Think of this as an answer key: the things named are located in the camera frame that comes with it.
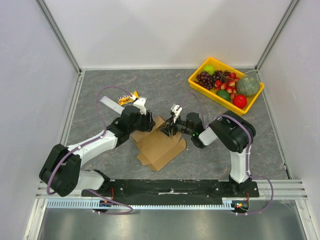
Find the brown cardboard box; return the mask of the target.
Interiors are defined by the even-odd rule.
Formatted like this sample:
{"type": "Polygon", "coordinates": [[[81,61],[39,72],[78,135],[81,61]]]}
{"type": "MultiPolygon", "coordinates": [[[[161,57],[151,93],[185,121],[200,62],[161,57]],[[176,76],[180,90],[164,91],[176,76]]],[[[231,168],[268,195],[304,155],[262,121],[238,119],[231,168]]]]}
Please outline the brown cardboard box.
{"type": "Polygon", "coordinates": [[[132,139],[139,150],[136,158],[143,166],[158,172],[182,153],[187,143],[181,133],[169,137],[160,131],[165,125],[165,120],[161,116],[156,117],[154,121],[155,126],[152,131],[136,131],[132,139]]]}

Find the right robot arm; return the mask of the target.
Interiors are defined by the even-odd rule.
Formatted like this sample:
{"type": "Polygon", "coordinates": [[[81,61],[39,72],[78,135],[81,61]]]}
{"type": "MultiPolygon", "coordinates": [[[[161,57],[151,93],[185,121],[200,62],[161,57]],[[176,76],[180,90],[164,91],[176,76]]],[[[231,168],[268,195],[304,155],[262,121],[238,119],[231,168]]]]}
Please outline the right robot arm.
{"type": "Polygon", "coordinates": [[[248,121],[228,110],[216,117],[208,126],[204,126],[198,113],[190,112],[186,115],[186,120],[181,120],[180,116],[172,112],[165,125],[158,130],[168,137],[177,133],[189,135],[193,144],[200,149],[220,140],[230,151],[230,193],[240,197],[247,191],[252,181],[249,168],[250,150],[257,134],[254,126],[248,121]]]}

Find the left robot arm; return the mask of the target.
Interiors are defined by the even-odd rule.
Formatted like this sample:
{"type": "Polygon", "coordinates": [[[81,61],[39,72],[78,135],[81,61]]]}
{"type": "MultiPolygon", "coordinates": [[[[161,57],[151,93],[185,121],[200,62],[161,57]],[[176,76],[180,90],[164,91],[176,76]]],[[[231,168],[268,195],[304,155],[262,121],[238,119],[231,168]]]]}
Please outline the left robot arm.
{"type": "Polygon", "coordinates": [[[81,167],[98,155],[119,147],[132,133],[151,132],[154,126],[150,110],[142,113],[138,107],[130,105],[97,135],[74,145],[55,145],[39,173],[40,180],[47,185],[46,193],[66,197],[75,190],[90,189],[99,197],[106,196],[110,191],[106,176],[98,170],[83,171],[81,167]]]}

